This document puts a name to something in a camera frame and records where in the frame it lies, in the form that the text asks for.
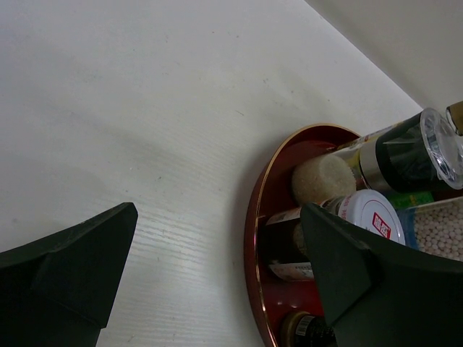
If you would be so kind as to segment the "jar with white red lid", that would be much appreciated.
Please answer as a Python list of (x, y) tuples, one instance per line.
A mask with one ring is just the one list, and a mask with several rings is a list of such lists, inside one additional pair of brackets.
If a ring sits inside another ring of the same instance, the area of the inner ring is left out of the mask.
[[(363, 189), (320, 203), (329, 213), (378, 236), (405, 245), (399, 217), (391, 203), (379, 192)], [(297, 207), (275, 214), (263, 227), (260, 253), (268, 269), (285, 281), (312, 281), (305, 235)]]

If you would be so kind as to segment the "small black cap pepper bottle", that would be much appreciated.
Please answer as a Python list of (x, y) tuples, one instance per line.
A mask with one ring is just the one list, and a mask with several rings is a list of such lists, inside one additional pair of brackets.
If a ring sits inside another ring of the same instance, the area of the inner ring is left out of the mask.
[(331, 347), (338, 346), (334, 330), (323, 317), (308, 312), (288, 314), (281, 325), (281, 346)]

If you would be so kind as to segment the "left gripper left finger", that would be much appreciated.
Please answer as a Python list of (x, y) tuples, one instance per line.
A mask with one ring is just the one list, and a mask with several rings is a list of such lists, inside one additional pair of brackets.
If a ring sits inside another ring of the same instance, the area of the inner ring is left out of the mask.
[(1, 253), (2, 346), (95, 346), (137, 225), (131, 202)]

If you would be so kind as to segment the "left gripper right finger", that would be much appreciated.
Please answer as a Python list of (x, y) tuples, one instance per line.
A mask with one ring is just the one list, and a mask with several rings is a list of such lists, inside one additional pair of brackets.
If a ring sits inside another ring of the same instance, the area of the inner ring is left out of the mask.
[(403, 246), (310, 203), (300, 213), (339, 346), (461, 346), (462, 263)]

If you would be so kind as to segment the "salt grinder black cap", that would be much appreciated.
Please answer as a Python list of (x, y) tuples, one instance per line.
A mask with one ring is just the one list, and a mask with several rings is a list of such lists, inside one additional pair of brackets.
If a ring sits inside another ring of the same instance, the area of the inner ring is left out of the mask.
[(462, 189), (461, 119), (433, 108), (299, 164), (292, 194), (301, 205), (363, 189), (384, 195)]

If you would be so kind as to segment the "silver lid tall canister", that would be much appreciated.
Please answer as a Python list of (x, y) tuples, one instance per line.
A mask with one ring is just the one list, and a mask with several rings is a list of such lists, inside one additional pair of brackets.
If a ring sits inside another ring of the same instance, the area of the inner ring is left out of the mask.
[(462, 261), (462, 198), (441, 200), (397, 212), (406, 245), (421, 252)]

